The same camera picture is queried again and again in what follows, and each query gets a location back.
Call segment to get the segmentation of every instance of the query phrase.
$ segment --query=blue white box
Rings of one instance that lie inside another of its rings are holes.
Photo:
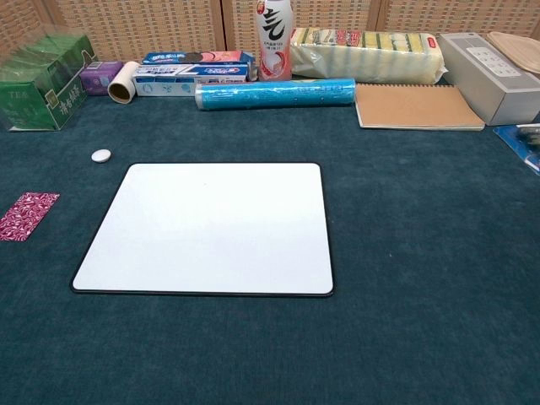
[[[133,74],[139,96],[194,96],[197,84],[244,83],[248,65],[142,65]]]

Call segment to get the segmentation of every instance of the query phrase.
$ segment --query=black border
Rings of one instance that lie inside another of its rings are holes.
[[[326,220],[326,226],[327,226],[327,242],[328,242],[328,255],[330,257],[330,273],[332,275],[332,289],[328,291],[325,294],[294,294],[294,293],[211,293],[211,292],[203,292],[203,291],[191,291],[191,292],[179,292],[179,291],[148,291],[148,290],[133,290],[133,291],[127,291],[127,290],[103,290],[103,289],[76,289],[73,286],[73,281],[75,281],[75,277],[77,277],[78,271],[80,270],[81,266],[83,265],[84,259],[86,258],[86,255],[88,254],[90,247],[92,246],[92,243],[94,243],[94,239],[97,236],[101,225],[103,224],[103,221],[105,220],[105,217],[109,213],[109,210],[111,209],[111,205],[113,201],[116,198],[116,194],[120,190],[120,187],[122,186],[122,183],[126,179],[127,172],[132,168],[134,165],[196,165],[196,164],[313,164],[317,165],[319,167],[319,171],[321,172],[321,188],[322,188],[322,203],[324,205],[324,213],[325,213],[325,220]],[[103,217],[101,218],[100,224],[98,225],[97,229],[95,230],[94,234],[92,235],[92,239],[90,240],[86,250],[84,251],[83,257],[81,258],[77,269],[73,273],[73,276],[71,277],[71,281],[69,282],[69,288],[75,293],[75,294],[113,294],[113,295],[168,295],[168,296],[196,296],[196,297],[266,297],[266,298],[327,298],[333,295],[335,289],[336,289],[336,283],[334,279],[334,267],[333,267],[333,259],[332,259],[332,243],[330,240],[330,232],[329,232],[329,223],[328,223],[328,207],[327,207],[327,200],[325,197],[325,185],[324,185],[324,176],[322,175],[322,167],[317,162],[310,162],[310,161],[296,161],[296,162],[264,162],[264,161],[257,161],[257,162],[134,162],[131,163],[126,171],[124,172],[124,176],[122,177],[120,183],[118,184],[118,187],[115,190],[114,195],[112,196],[111,201],[109,202],[109,207],[103,214]]]

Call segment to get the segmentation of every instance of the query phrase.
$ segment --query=white round button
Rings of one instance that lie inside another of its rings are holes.
[[[109,149],[100,149],[92,153],[92,160],[96,163],[105,163],[111,158],[111,151]]]

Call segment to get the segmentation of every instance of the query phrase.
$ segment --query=paper roll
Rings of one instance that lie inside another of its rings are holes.
[[[135,95],[135,85],[133,84],[132,76],[138,66],[136,62],[127,62],[112,82],[109,83],[107,91],[109,92],[109,96],[117,103],[127,104]]]

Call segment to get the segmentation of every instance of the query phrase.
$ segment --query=purple box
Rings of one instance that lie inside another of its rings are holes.
[[[92,62],[82,72],[81,80],[89,95],[107,95],[107,86],[122,69],[122,62]]]

